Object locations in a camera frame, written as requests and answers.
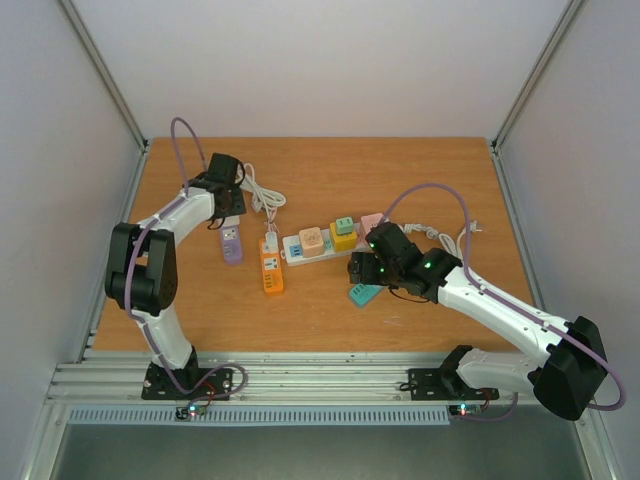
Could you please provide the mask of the pink cube adapter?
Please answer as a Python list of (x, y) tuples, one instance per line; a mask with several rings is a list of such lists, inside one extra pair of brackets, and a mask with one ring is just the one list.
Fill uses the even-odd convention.
[(366, 236), (369, 232), (375, 228), (378, 224), (386, 221), (382, 213), (374, 213), (362, 216), (359, 222), (359, 236), (362, 241), (366, 240)]

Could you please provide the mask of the yellow cube adapter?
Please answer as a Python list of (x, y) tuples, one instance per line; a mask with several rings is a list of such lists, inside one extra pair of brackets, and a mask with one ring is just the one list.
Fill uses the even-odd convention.
[(347, 234), (338, 234), (336, 223), (331, 222), (329, 231), (332, 248), (336, 253), (354, 250), (357, 247), (359, 238), (355, 230)]

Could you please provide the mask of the white charger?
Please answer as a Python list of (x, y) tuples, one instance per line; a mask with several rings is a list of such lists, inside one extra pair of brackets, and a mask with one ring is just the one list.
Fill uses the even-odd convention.
[(264, 251), (270, 254), (279, 252), (278, 236), (275, 231), (268, 231), (265, 235)]

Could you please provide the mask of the white multicolour power strip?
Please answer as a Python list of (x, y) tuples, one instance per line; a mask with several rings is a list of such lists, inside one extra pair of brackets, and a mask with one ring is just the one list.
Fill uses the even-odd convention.
[(282, 249), (280, 251), (281, 258), (286, 262), (289, 267), (301, 266), (304, 264), (310, 264), (314, 262), (320, 262), (325, 260), (331, 260), (339, 257), (350, 256), (355, 252), (371, 253), (372, 249), (369, 243), (360, 234), (360, 223), (354, 224), (356, 243), (351, 249), (345, 249), (336, 251), (332, 242), (331, 231), (329, 228), (320, 229), (315, 227), (315, 230), (320, 231), (322, 239), (323, 251), (314, 256), (305, 256), (303, 249), (303, 241), (300, 233), (294, 235), (285, 236), (282, 238)]

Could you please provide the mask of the purple power strip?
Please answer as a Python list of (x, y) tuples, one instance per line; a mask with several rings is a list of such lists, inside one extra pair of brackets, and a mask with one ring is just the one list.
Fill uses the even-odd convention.
[(225, 218), (220, 228), (220, 239), (223, 259), (227, 265), (237, 265), (243, 260), (243, 249), (240, 237), (240, 216)]

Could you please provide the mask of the peach cube adapter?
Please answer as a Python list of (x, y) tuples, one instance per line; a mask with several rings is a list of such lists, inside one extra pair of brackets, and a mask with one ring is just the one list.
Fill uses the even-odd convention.
[(317, 257), (325, 252), (324, 238), (319, 227), (302, 229), (298, 236), (304, 258)]

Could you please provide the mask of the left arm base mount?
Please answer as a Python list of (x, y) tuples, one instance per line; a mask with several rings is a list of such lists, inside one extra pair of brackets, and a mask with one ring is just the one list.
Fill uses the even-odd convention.
[(196, 368), (191, 372), (173, 371), (175, 380), (181, 387), (179, 389), (163, 367), (151, 363), (143, 380), (141, 399), (187, 401), (213, 397), (214, 400), (227, 400), (239, 376), (230, 368), (219, 369), (203, 379), (206, 373), (204, 368)]

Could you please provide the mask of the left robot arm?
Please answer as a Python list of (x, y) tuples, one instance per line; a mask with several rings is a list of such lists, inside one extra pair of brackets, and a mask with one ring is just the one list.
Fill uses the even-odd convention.
[(160, 211), (138, 223), (121, 222), (111, 233), (105, 294), (135, 321), (152, 363), (179, 398), (195, 395), (207, 375), (177, 319), (177, 247), (199, 225), (246, 212), (240, 188), (245, 176), (239, 159), (215, 153), (208, 169), (187, 180)]

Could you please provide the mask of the teal power strip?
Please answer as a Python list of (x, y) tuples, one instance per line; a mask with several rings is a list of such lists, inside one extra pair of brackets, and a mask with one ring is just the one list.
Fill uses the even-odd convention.
[(348, 292), (348, 297), (357, 308), (366, 307), (382, 290), (383, 286), (356, 284)]

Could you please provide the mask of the green plug adapter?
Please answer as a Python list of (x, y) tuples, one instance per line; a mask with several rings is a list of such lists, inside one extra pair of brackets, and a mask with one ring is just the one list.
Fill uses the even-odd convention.
[(339, 236), (351, 235), (354, 232), (354, 222), (350, 216), (338, 218), (335, 221), (335, 232)]

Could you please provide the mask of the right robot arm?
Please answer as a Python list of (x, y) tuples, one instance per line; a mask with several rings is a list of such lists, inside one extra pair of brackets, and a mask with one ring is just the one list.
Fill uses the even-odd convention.
[(574, 321), (528, 305), (482, 280), (463, 261), (440, 248), (423, 253), (394, 223), (374, 227), (369, 251), (347, 264), (351, 283), (404, 290), (419, 302), (440, 304), (489, 328), (517, 348), (490, 353), (456, 347), (439, 376), (446, 398), (470, 390), (497, 389), (532, 395), (551, 413), (575, 421), (590, 408), (607, 376), (606, 354), (597, 325)]

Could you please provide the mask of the orange power strip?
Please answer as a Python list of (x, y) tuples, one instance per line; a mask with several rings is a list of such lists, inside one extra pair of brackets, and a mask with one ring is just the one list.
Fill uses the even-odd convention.
[(277, 254), (267, 253), (264, 243), (265, 237), (259, 243), (263, 289), (266, 295), (278, 295), (284, 292), (280, 251)]

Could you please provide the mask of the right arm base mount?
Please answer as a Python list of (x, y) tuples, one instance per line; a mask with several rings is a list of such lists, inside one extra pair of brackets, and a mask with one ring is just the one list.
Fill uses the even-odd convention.
[(398, 387), (409, 392), (412, 401), (480, 401), (498, 400), (497, 389), (472, 388), (453, 371), (440, 368), (412, 368), (407, 371), (407, 380)]

